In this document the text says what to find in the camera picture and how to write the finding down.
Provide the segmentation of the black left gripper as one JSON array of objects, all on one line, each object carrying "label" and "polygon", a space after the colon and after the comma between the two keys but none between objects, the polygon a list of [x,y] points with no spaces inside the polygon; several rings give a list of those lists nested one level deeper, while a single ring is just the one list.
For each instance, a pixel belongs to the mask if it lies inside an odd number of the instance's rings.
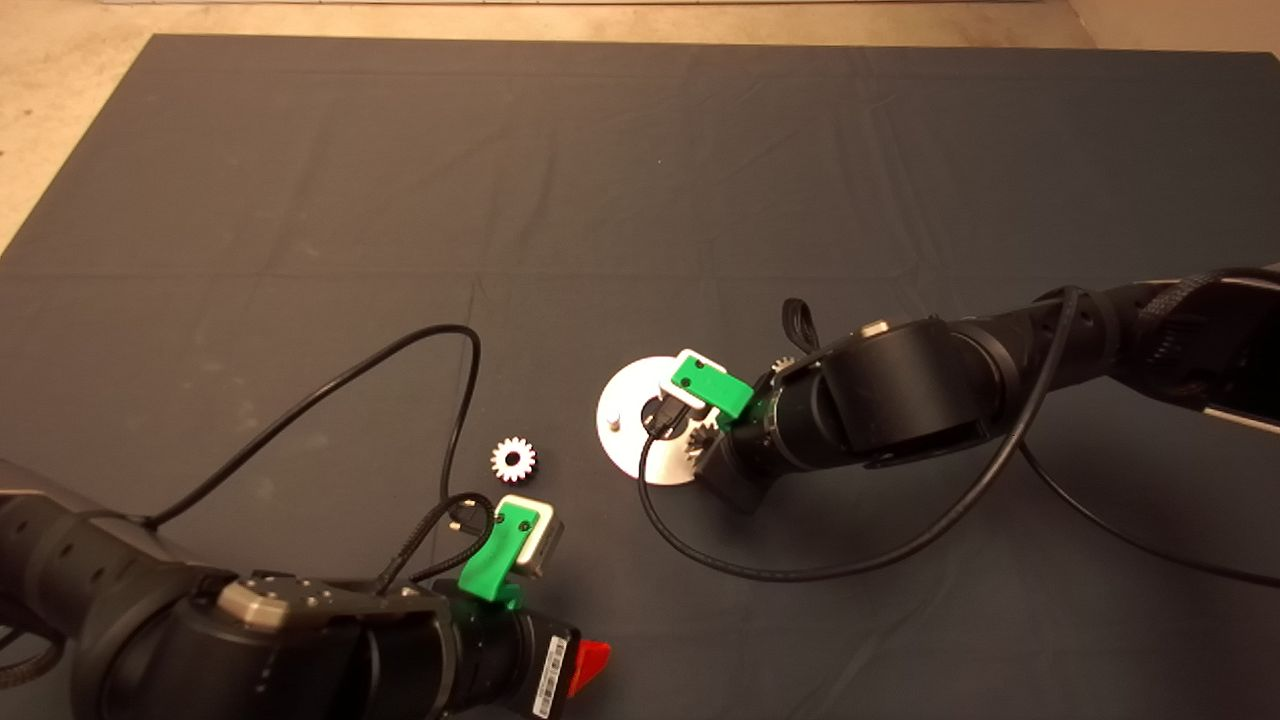
[{"label": "black left gripper", "polygon": [[431,719],[494,706],[521,719],[562,719],[570,698],[604,671],[612,646],[581,642],[580,629],[530,609],[509,609],[462,591],[438,591],[444,700]]}]

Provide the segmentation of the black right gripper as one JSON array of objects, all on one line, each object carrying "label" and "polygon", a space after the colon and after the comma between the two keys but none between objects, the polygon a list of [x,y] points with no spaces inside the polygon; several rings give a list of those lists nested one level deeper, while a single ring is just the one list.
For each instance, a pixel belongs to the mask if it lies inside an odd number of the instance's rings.
[{"label": "black right gripper", "polygon": [[705,442],[692,464],[692,479],[741,514],[755,512],[780,478],[813,470],[780,433],[778,377],[763,375],[754,389],[742,414]]}]

